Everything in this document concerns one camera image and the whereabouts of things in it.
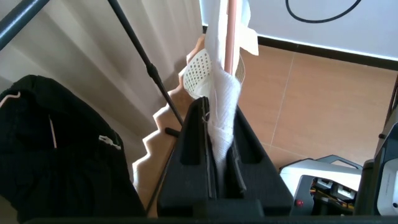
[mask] beige curtain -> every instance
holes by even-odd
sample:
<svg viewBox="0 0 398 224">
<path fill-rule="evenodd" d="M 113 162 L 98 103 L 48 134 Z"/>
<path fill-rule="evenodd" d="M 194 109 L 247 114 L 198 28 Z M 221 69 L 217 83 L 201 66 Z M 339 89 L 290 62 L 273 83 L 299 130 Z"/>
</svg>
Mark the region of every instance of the beige curtain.
<svg viewBox="0 0 398 224">
<path fill-rule="evenodd" d="M 18 2 L 1 0 L 0 19 Z M 175 88 L 201 35 L 199 1 L 119 3 L 166 89 Z M 0 91 L 28 74 L 53 78 L 93 107 L 121 135 L 128 164 L 146 154 L 142 139 L 165 101 L 106 0 L 50 1 L 0 51 Z"/>
</svg>

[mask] white cloth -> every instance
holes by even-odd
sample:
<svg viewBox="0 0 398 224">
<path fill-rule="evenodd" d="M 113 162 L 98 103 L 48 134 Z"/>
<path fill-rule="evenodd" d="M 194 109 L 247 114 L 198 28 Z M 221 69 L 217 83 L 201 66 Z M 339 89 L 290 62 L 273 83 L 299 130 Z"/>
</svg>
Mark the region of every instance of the white cloth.
<svg viewBox="0 0 398 224">
<path fill-rule="evenodd" d="M 209 54 L 211 66 L 211 91 L 210 117 L 208 121 L 208 134 L 213 146 L 213 155 L 218 172 L 218 182 L 222 185 L 224 170 L 226 167 L 226 153 L 233 142 L 233 122 L 241 92 L 241 84 L 234 75 L 224 71 L 225 43 L 227 30 L 227 0 L 217 1 L 207 28 L 205 48 Z M 233 57 L 233 74 L 236 72 L 239 62 L 239 48 L 242 46 L 239 38 L 242 36 L 243 27 L 249 24 L 250 8 L 247 0 L 237 0 L 235 43 Z"/>
</svg>

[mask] black baseboard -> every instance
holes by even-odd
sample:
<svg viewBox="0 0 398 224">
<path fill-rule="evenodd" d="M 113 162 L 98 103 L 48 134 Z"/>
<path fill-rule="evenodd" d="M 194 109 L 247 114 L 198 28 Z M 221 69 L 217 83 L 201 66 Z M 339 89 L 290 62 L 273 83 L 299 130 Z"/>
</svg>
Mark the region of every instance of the black baseboard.
<svg viewBox="0 0 398 224">
<path fill-rule="evenodd" d="M 205 34 L 207 26 L 203 26 L 203 33 Z M 376 57 L 352 54 L 341 52 L 338 50 L 323 49 L 320 47 L 312 47 L 302 44 L 295 44 L 283 40 L 275 40 L 267 37 L 258 37 L 259 45 L 275 47 L 282 50 L 289 50 L 293 52 L 309 54 L 319 57 L 325 57 L 345 62 L 353 62 L 361 65 L 368 65 L 372 67 L 385 68 L 389 70 L 398 71 L 398 62 L 388 59 L 381 59 Z"/>
</svg>

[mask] wooden stick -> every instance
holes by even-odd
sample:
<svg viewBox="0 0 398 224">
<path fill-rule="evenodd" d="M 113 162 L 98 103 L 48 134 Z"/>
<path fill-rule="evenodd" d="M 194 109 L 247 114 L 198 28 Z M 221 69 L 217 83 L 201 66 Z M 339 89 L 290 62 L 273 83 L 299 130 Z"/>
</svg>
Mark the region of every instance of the wooden stick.
<svg viewBox="0 0 398 224">
<path fill-rule="evenodd" d="M 226 30 L 224 70 L 229 74 L 233 72 L 234 43 L 236 23 L 236 0 L 228 1 L 228 26 Z"/>
</svg>

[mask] white basket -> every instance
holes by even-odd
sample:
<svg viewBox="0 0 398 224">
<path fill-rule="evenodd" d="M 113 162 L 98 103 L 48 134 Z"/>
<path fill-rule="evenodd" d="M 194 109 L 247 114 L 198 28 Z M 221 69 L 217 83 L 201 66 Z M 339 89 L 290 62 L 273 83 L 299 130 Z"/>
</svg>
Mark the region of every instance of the white basket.
<svg viewBox="0 0 398 224">
<path fill-rule="evenodd" d="M 183 86 L 189 95 L 197 99 L 202 96 L 209 97 L 211 88 L 211 61 L 206 49 L 199 51 L 188 63 L 183 74 Z M 235 77 L 240 83 L 244 80 L 244 64 L 239 57 Z"/>
</svg>

